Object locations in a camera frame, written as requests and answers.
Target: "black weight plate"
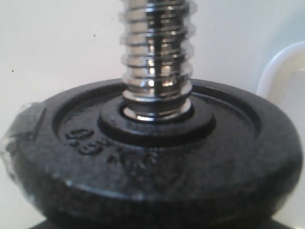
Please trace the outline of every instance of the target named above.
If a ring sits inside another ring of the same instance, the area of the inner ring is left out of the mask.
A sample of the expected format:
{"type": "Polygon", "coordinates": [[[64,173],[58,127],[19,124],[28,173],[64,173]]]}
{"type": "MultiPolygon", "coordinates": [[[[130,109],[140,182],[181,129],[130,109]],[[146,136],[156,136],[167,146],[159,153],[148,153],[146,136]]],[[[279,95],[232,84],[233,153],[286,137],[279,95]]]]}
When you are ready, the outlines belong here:
{"type": "Polygon", "coordinates": [[[299,179],[297,133],[264,99],[192,82],[193,96],[215,119],[196,141],[142,147],[109,138],[99,126],[101,108],[124,85],[105,81],[54,96],[41,104],[45,110],[24,111],[35,118],[9,132],[16,140],[9,171],[43,214],[75,228],[254,227],[299,179]]]}

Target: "white background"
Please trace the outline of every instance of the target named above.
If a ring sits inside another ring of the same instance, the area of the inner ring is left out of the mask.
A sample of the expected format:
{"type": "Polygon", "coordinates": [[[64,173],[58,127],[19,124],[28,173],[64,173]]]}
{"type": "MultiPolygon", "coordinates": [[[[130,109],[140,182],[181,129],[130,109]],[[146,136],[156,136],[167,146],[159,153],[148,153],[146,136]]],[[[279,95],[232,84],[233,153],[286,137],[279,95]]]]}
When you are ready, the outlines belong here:
{"type": "MultiPolygon", "coordinates": [[[[194,78],[255,92],[270,59],[305,40],[304,0],[196,2],[194,78]]],[[[22,104],[124,73],[122,10],[119,0],[0,0],[0,135],[22,104]]],[[[0,229],[33,226],[42,217],[0,165],[0,229]]]]}

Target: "white wall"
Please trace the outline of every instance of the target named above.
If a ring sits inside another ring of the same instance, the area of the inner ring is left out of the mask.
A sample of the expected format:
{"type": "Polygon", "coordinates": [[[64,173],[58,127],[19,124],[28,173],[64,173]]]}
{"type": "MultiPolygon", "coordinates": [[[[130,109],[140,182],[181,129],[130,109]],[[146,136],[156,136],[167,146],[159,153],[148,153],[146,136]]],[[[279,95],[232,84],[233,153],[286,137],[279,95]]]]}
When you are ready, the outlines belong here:
{"type": "MultiPolygon", "coordinates": [[[[269,60],[305,40],[304,0],[196,2],[194,78],[255,92],[269,60]]],[[[24,103],[123,74],[122,9],[119,0],[0,0],[0,135],[24,103]]],[[[0,189],[10,186],[2,172],[0,189]]],[[[12,217],[25,212],[10,204],[13,191],[2,193],[0,225],[25,228],[29,219],[12,217]]]]}

